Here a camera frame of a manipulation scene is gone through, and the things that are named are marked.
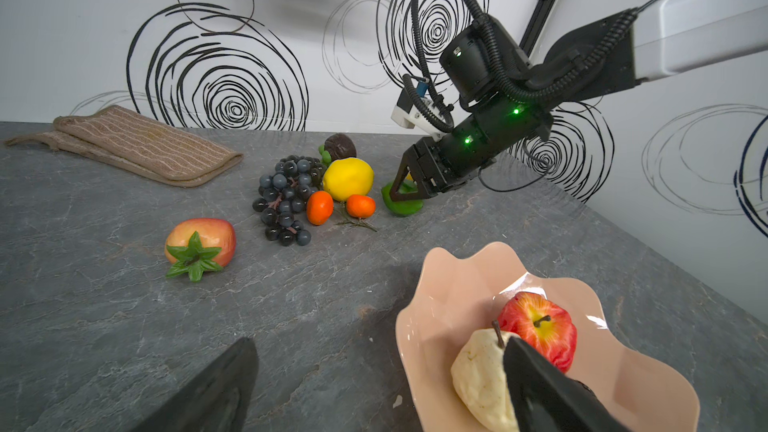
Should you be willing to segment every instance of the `orange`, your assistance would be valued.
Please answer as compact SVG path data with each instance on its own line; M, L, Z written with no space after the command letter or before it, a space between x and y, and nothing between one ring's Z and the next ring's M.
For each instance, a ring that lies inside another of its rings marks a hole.
M333 197L324 190L312 194L306 201L306 219L314 226L321 226L333 214Z
M376 201L368 196L350 196L346 200L346 211L353 217L368 218L376 211Z

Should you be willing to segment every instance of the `gray marble countertop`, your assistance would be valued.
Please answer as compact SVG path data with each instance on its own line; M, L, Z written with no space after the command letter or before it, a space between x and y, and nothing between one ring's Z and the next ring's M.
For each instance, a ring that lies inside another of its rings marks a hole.
M2 138L47 128L4 123ZM0 150L0 430L127 430L241 336L260 356L246 430L420 430L396 316L429 249L463 258L494 241L536 275L590 284L620 341L693 384L699 430L768 424L768 327L546 181L471 183L395 218L378 191L414 138L352 135L376 171L379 232L326 225L284 248L250 207L258 176L329 134L197 133L245 159L192 189L41 145ZM233 223L234 260L197 284L166 279L166 235L205 216Z

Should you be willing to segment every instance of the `brown fruit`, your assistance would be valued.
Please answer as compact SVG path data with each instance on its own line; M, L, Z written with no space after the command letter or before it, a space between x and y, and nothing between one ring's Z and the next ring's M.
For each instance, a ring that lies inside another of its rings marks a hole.
M326 139L325 150L331 155L332 160L340 158L357 157L355 143L347 134L333 134Z

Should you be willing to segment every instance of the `stem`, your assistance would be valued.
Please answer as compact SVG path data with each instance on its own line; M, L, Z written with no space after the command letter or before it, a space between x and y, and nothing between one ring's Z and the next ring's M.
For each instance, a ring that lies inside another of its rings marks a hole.
M502 328L498 326L498 321L491 322L493 330L496 331L496 338L498 339L498 348L504 350L504 337L502 337Z
M349 226L353 226L353 227L370 228L374 232L378 232L379 231L378 228L376 228L374 226L371 226L368 222L364 221L363 219L361 219L361 218L354 218L354 217L350 216L350 214L346 213L346 210L344 210L344 208L341 209L340 214L341 214L341 216L344 217L344 221L343 222L337 222L336 223L337 226L349 225Z
M552 317L550 317L548 315L545 315L542 318L540 318L539 320L533 321L533 326L534 327L541 327L542 326L542 322L550 322L551 320L552 320Z

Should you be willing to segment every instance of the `lemon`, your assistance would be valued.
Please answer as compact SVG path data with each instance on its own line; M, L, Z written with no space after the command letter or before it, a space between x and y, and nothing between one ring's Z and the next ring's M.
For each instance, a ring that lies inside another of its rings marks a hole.
M339 202L355 194L367 196L371 187L373 169L356 157L334 160L322 178L322 188Z

